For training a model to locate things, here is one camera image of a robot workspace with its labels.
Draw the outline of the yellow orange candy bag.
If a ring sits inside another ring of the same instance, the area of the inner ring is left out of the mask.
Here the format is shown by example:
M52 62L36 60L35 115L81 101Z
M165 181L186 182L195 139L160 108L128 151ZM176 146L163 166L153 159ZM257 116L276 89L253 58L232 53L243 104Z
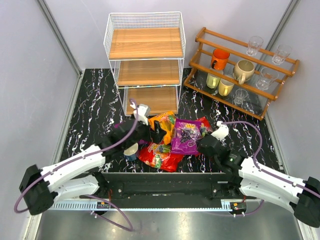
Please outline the yellow orange candy bag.
M174 134L174 127L176 123L176 115L173 111L167 111L161 113L157 116L151 117L148 119L148 123L150 124L151 128L155 129L155 121L158 121L160 127L166 131L165 136L163 137L163 143L165 145L169 145L171 143L172 136Z

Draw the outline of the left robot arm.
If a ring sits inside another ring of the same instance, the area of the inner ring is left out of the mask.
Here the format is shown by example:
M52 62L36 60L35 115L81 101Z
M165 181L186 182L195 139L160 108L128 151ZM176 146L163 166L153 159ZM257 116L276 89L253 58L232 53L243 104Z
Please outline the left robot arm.
M93 144L77 155L39 169L37 165L29 166L19 185L20 198L14 205L16 213L28 211L32 216L48 210L57 195L54 191L68 180L92 168L103 166L108 157L119 154L140 140L160 143L166 131L158 121L154 127L129 119L108 133L102 142Z

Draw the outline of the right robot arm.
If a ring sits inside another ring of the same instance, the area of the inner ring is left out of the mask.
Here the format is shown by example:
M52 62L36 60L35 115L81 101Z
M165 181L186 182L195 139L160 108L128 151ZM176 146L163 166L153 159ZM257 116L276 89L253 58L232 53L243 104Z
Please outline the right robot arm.
M197 150L211 158L223 173L232 176L231 182L247 197L265 200L280 206L302 223L320 226L320 181L286 175L228 150L212 135L198 141Z

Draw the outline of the purple grape candy bag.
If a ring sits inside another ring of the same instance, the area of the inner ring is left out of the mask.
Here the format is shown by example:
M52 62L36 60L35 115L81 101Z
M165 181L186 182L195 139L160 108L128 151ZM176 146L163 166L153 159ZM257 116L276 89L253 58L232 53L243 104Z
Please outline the purple grape candy bag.
M201 122L176 119L171 139L171 152L182 155L197 155L197 141L201 137Z

